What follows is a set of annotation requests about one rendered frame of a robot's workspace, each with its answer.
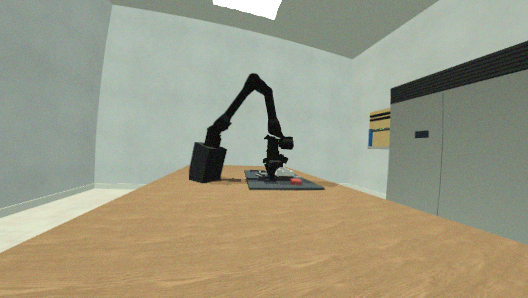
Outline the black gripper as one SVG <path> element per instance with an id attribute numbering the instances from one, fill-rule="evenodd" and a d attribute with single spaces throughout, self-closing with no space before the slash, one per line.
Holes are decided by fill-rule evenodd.
<path id="1" fill-rule="evenodd" d="M 267 148 L 266 152 L 268 161 L 266 160 L 267 158 L 264 158 L 265 160 L 263 159 L 263 163 L 266 163 L 264 165 L 267 174 L 268 176 L 270 175 L 270 179 L 273 180 L 276 170 L 280 167 L 283 167 L 283 162 L 277 160 L 277 153 L 279 153 L 278 149 Z"/>

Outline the salmon-red block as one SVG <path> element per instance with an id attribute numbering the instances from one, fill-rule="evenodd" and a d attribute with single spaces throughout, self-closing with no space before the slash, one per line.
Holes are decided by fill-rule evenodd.
<path id="1" fill-rule="evenodd" d="M 290 183 L 292 185 L 302 185 L 302 181 L 300 179 L 290 178 Z"/>

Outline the white divided parts tray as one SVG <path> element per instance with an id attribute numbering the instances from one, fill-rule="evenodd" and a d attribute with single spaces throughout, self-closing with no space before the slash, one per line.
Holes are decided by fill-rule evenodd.
<path id="1" fill-rule="evenodd" d="M 292 171 L 292 170 L 289 170 L 285 167 L 280 167 L 280 169 L 278 168 L 275 172 L 275 175 L 276 176 L 294 176 L 295 172 Z"/>

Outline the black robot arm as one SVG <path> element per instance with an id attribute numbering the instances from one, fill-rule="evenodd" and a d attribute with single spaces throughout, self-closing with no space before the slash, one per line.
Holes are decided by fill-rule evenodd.
<path id="1" fill-rule="evenodd" d="M 289 150 L 293 149 L 293 146 L 294 146 L 293 137 L 284 137 L 284 135 L 281 132 L 281 126 L 277 119 L 276 111 L 275 111 L 273 91 L 262 79 L 259 78 L 259 75 L 256 73 L 251 73 L 248 76 L 243 89 L 237 95 L 237 97 L 232 102 L 232 104 L 229 106 L 229 108 L 226 110 L 226 112 L 223 115 L 221 115 L 214 122 L 212 126 L 207 128 L 205 143 L 203 145 L 213 147 L 213 148 L 218 148 L 220 146 L 221 135 L 219 134 L 221 134 L 221 132 L 223 132 L 224 129 L 228 130 L 228 127 L 232 124 L 230 122 L 232 116 L 241 106 L 241 104 L 243 103 L 242 101 L 244 101 L 246 97 L 250 93 L 252 93 L 254 90 L 264 95 L 267 114 L 268 114 L 269 134 L 274 135 L 274 136 L 278 135 L 276 136 L 278 138 L 282 137 L 280 139 L 276 139 L 273 136 L 267 135 L 264 138 L 264 139 L 268 139 L 267 148 L 278 149 L 278 145 L 279 145 L 281 149 L 289 149 Z M 270 118 L 270 121 L 269 121 L 269 118 Z"/>

